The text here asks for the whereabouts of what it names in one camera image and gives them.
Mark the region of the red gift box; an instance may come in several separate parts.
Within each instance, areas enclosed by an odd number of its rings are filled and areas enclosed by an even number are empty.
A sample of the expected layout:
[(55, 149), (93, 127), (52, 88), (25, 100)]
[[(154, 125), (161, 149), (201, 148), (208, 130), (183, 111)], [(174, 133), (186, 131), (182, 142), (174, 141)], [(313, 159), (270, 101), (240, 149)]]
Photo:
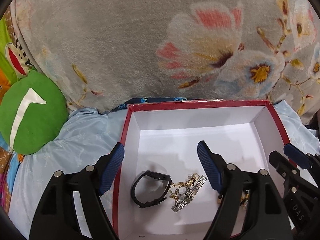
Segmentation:
[(203, 239), (218, 208), (217, 192), (206, 182), (180, 212), (173, 200), (140, 209), (130, 196), (134, 181), (146, 170), (184, 181), (204, 174), (197, 145), (244, 171), (266, 169), (278, 191), (283, 180), (269, 164), (289, 137), (268, 101), (173, 101), (128, 105), (121, 136), (124, 160), (114, 182), (112, 220), (120, 239)]

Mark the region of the colourful cartoon bedsheet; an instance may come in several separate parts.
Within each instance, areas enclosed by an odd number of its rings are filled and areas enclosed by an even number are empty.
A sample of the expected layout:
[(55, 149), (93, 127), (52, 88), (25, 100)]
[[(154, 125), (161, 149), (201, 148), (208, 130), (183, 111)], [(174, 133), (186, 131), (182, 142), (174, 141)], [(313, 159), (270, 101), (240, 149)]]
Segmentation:
[[(1, 99), (9, 88), (26, 77), (33, 65), (15, 33), (11, 10), (1, 18)], [(1, 207), (9, 212), (16, 173), (24, 156), (14, 152), (1, 137)]]

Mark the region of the grey floral blanket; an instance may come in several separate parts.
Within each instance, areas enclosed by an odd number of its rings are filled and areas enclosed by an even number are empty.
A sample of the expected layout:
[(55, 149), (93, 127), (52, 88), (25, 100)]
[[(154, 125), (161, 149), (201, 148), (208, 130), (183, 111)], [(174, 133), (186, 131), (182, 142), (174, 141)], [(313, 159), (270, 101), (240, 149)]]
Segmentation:
[(71, 109), (142, 97), (286, 101), (319, 110), (308, 0), (13, 0), (32, 64)]

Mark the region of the green round plush pillow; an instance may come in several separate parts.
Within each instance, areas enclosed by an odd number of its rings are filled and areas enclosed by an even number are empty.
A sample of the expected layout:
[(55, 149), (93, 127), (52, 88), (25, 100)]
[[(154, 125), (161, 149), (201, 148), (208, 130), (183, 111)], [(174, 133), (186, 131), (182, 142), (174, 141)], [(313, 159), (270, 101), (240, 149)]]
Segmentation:
[(1, 135), (22, 155), (36, 153), (54, 140), (67, 119), (64, 95), (35, 70), (13, 84), (1, 102)]

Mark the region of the gold bangle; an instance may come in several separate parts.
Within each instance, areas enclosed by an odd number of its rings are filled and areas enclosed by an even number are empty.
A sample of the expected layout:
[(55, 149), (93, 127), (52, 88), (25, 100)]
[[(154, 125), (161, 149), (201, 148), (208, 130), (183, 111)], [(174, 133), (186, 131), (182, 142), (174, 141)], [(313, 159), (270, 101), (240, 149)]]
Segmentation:
[[(217, 203), (220, 205), (223, 199), (223, 195), (219, 195), (217, 198)], [(249, 190), (245, 190), (242, 192), (241, 200), (240, 200), (240, 206), (242, 206), (243, 210), (247, 210), (247, 204), (249, 200)]]

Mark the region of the silver wristwatch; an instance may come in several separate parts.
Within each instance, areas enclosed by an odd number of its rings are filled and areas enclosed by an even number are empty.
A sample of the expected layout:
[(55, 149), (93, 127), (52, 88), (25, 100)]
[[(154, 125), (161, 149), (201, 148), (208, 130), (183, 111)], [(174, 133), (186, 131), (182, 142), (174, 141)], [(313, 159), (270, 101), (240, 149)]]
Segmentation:
[(186, 181), (173, 183), (169, 188), (170, 198), (174, 200), (172, 211), (177, 213), (188, 206), (207, 180), (208, 178), (205, 175), (194, 173), (188, 176)]

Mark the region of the black smartwatch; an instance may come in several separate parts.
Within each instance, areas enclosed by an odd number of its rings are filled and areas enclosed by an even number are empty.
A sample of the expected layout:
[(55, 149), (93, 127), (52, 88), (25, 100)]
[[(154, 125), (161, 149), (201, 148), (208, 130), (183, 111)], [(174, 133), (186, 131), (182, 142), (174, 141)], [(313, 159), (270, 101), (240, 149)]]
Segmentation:
[(131, 199), (140, 209), (159, 205), (167, 199), (171, 183), (171, 176), (146, 170), (131, 186)]

